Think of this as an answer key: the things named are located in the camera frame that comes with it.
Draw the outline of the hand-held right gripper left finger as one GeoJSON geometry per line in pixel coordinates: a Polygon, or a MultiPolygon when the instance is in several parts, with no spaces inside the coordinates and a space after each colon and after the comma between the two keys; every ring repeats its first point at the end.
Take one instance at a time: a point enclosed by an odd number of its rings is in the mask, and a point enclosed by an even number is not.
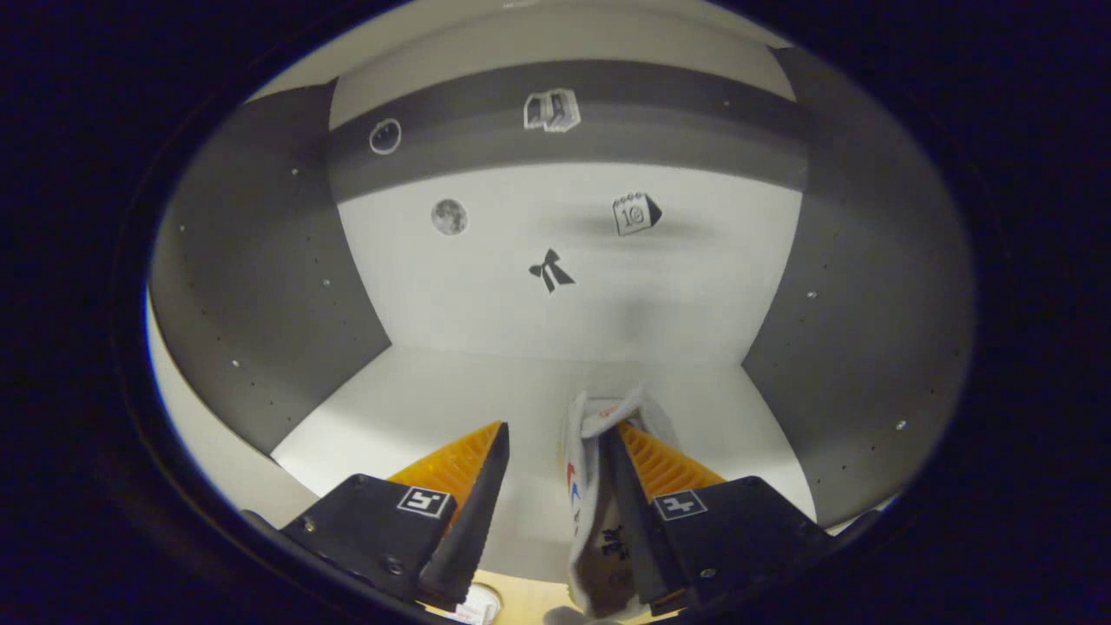
{"type": "Polygon", "coordinates": [[[366,599],[452,612],[476,578],[510,458],[510,429],[492,422],[392,477],[356,472],[283,526],[246,520],[297,572],[366,599]]]}

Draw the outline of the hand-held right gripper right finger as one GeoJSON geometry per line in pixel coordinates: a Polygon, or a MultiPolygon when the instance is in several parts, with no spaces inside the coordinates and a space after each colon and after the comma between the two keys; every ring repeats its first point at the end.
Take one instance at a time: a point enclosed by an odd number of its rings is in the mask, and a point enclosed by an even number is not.
{"type": "Polygon", "coordinates": [[[654,615],[732,608],[838,546],[763,478],[721,478],[631,424],[604,432],[601,444],[635,594],[654,615]]]}

